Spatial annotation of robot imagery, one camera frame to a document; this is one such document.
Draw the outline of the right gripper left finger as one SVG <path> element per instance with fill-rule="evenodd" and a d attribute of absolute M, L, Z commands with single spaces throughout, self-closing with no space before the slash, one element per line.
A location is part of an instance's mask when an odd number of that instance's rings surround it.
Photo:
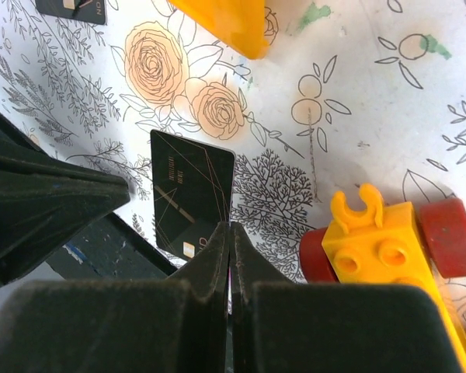
<path fill-rule="evenodd" d="M 228 223 L 161 281 L 31 281 L 0 311 L 0 372 L 222 372 Z"/>

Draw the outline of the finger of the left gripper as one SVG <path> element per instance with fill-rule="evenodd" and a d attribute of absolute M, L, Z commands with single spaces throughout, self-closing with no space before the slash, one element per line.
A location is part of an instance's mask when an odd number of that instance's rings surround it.
<path fill-rule="evenodd" d="M 129 199 L 125 179 L 50 157 L 0 114 L 0 287 Z"/>

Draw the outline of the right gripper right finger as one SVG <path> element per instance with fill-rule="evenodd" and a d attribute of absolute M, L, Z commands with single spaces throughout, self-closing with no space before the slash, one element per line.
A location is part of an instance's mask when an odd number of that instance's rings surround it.
<path fill-rule="evenodd" d="M 433 300 L 408 284 L 295 284 L 229 226 L 236 372 L 459 372 Z"/>

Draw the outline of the yellow plastic bin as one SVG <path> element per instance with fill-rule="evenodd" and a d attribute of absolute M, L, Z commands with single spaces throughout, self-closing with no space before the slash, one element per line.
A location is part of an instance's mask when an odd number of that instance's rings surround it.
<path fill-rule="evenodd" d="M 172 4 L 244 57 L 265 57 L 269 43 L 264 37 L 263 0 L 174 0 Z"/>

